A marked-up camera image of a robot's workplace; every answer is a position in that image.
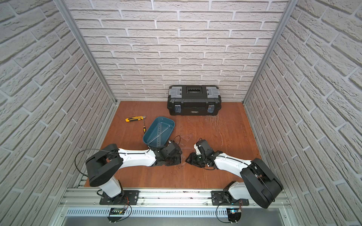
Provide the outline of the teal plastic storage tray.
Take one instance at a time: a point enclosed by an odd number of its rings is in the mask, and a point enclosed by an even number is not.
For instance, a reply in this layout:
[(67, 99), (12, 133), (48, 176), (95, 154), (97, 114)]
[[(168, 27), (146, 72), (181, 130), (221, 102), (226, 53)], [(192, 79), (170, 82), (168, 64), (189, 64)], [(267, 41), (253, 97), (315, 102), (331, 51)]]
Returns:
[(175, 122), (172, 119), (157, 117), (144, 134), (143, 142), (148, 147), (160, 148), (168, 142), (174, 127)]

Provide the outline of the clear stencil ruler with holes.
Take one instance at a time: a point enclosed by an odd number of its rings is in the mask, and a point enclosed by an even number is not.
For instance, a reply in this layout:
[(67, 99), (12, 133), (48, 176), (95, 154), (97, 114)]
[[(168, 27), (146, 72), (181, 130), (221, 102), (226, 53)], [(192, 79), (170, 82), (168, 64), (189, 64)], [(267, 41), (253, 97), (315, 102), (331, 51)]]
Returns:
[(161, 137), (162, 137), (162, 132), (164, 130), (164, 126), (163, 126), (163, 123), (158, 123), (157, 124), (157, 135), (156, 135), (156, 139), (155, 139), (155, 147), (160, 147), (161, 146)]

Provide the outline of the long clear straight ruler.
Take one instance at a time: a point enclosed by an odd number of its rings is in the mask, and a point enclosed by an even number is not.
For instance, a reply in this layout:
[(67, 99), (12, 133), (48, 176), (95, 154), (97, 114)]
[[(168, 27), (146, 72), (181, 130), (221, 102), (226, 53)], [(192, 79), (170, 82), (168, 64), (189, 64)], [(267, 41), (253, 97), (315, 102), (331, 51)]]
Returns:
[(168, 126), (165, 130), (163, 130), (162, 132), (158, 133), (157, 136), (155, 136), (148, 144), (151, 144), (155, 139), (157, 139), (159, 136), (161, 136), (165, 131), (167, 131), (169, 129), (170, 126)]

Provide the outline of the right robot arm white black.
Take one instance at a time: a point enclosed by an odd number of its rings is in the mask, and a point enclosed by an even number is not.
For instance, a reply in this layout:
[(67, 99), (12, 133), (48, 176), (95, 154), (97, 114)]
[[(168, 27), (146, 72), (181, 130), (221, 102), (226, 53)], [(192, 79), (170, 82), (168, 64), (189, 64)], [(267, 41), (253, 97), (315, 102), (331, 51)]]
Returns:
[(240, 199), (252, 199), (260, 207), (267, 209), (283, 191), (281, 181), (259, 158), (242, 160), (222, 151), (214, 151), (204, 139), (197, 142), (194, 149), (195, 152), (188, 156), (186, 163), (198, 168), (224, 170), (243, 180), (242, 183), (229, 183), (216, 197), (219, 203), (232, 204)]

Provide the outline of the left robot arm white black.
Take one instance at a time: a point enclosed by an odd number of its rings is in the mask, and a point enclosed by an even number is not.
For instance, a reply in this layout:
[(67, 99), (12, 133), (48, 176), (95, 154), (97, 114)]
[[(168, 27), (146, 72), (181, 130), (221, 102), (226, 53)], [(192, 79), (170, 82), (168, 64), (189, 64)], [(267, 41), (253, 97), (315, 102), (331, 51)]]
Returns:
[(147, 150), (126, 150), (111, 144), (99, 149), (85, 161), (91, 187), (99, 187), (110, 199), (122, 197), (123, 188), (115, 178), (119, 169), (136, 166), (174, 166), (181, 163), (181, 148), (174, 141), (168, 141), (160, 148)]

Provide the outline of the yellow utility knife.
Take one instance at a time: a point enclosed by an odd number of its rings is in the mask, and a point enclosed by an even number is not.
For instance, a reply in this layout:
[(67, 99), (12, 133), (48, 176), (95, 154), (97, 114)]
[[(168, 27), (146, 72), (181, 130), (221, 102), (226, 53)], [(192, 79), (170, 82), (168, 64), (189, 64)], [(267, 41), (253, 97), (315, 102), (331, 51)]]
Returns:
[(144, 119), (146, 119), (146, 116), (135, 116), (135, 117), (126, 118), (125, 121), (126, 122), (141, 121), (141, 120), (144, 120)]

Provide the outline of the black plastic toolbox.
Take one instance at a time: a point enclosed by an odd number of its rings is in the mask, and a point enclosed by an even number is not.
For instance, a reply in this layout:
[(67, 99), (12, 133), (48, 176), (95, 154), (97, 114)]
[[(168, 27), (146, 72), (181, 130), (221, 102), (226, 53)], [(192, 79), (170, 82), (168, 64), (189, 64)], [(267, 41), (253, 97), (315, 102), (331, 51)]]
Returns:
[(215, 116), (222, 108), (220, 90), (215, 85), (173, 85), (169, 87), (170, 115)]

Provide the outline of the right controller board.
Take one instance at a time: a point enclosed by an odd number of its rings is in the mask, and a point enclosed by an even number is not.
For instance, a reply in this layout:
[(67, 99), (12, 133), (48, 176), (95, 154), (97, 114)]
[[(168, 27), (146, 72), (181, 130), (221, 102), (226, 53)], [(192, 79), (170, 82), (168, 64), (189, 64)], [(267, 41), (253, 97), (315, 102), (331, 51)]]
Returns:
[(241, 219), (242, 216), (242, 210), (241, 209), (231, 209), (227, 208), (227, 217), (231, 224), (238, 223), (238, 221)]

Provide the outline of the controller board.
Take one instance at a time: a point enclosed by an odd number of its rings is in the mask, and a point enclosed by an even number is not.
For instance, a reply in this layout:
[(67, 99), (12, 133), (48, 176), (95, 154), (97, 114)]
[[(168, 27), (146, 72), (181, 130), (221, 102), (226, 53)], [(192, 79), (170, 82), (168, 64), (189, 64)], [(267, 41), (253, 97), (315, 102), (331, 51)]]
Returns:
[(107, 219), (110, 223), (120, 222), (128, 217), (126, 212), (127, 210), (123, 208), (111, 208)]
[(227, 208), (227, 217), (231, 224), (238, 223), (238, 221), (241, 219), (242, 216), (242, 210), (241, 209), (231, 209)]

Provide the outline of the left controller board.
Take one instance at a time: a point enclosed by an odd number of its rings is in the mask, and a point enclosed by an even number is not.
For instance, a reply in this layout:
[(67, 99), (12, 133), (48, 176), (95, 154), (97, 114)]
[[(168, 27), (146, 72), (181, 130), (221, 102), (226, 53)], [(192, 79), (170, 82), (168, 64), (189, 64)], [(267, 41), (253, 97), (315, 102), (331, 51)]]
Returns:
[(107, 219), (110, 223), (120, 222), (128, 217), (126, 212), (127, 210), (123, 208), (111, 208)]

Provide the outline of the small yellow-handled screwdriver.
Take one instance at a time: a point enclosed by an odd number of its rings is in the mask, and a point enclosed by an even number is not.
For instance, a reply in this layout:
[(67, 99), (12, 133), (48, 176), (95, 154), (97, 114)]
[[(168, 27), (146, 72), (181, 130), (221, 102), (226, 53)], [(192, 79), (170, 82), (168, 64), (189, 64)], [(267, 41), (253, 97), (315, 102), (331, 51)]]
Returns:
[(142, 120), (143, 120), (143, 132), (144, 132), (144, 134), (145, 134), (146, 131), (147, 131), (147, 129), (146, 129), (146, 122), (145, 122), (146, 117), (143, 117)]

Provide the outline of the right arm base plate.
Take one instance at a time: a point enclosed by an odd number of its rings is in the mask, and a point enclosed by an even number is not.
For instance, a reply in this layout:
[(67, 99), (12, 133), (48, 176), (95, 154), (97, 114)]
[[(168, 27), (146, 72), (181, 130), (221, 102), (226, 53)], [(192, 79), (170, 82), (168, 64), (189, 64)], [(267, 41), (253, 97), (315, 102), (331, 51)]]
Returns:
[(249, 206), (248, 199), (234, 199), (228, 192), (211, 191), (212, 205), (233, 205), (233, 206)]

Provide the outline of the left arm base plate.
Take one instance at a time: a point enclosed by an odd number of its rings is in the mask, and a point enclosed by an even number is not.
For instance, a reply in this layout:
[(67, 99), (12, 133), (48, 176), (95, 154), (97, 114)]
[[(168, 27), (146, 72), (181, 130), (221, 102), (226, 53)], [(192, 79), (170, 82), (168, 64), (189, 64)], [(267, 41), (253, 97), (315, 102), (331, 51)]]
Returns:
[(136, 205), (139, 197), (139, 190), (123, 190), (119, 195), (110, 198), (105, 192), (102, 193), (100, 205)]

